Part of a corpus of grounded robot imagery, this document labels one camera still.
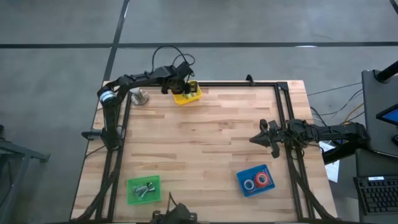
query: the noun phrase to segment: keyboard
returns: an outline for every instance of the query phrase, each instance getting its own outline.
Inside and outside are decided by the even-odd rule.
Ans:
[[[367,215],[398,213],[398,176],[354,177]]]

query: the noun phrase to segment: computer screen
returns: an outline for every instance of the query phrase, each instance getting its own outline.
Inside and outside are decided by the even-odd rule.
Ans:
[[[398,104],[378,113],[376,118],[398,126]]]

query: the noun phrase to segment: yellow container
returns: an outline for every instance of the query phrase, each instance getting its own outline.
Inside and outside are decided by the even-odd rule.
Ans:
[[[192,102],[194,100],[199,100],[201,98],[201,91],[200,91],[200,87],[198,85],[198,90],[196,93],[190,93],[190,94],[179,94],[179,95],[173,95],[174,96],[174,101],[178,104],[178,105],[183,105],[185,103],[189,103]]]

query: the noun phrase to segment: wooden table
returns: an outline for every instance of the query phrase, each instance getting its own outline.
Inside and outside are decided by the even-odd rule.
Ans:
[[[288,84],[295,117],[311,123],[303,81]],[[172,95],[162,95],[160,88],[145,90],[149,102],[130,110],[114,222],[148,222],[154,210],[165,212],[169,192],[177,203],[196,212],[201,222],[296,221],[283,145],[280,157],[273,159],[269,147],[249,142],[259,133],[260,119],[275,119],[279,124],[273,88],[202,87],[202,98],[183,106],[176,105]],[[93,127],[103,126],[99,111]],[[101,140],[90,142],[87,153],[102,145]],[[103,149],[85,160],[72,218],[82,214],[98,193],[105,155]],[[319,148],[306,148],[304,161],[311,191],[336,216]],[[236,173],[261,164],[268,165],[275,189],[243,197]],[[160,175],[162,201],[128,205],[127,180],[148,175]],[[306,210],[304,197],[300,197]]]

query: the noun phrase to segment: green tray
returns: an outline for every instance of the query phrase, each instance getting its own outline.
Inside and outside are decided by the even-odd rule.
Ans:
[[[144,197],[140,198],[135,196],[132,192],[132,188],[137,185],[146,184],[152,182],[155,187],[155,192],[148,192]],[[139,205],[142,203],[159,202],[162,200],[162,189],[160,188],[160,177],[154,175],[150,177],[138,177],[127,180],[127,204],[128,205]]]

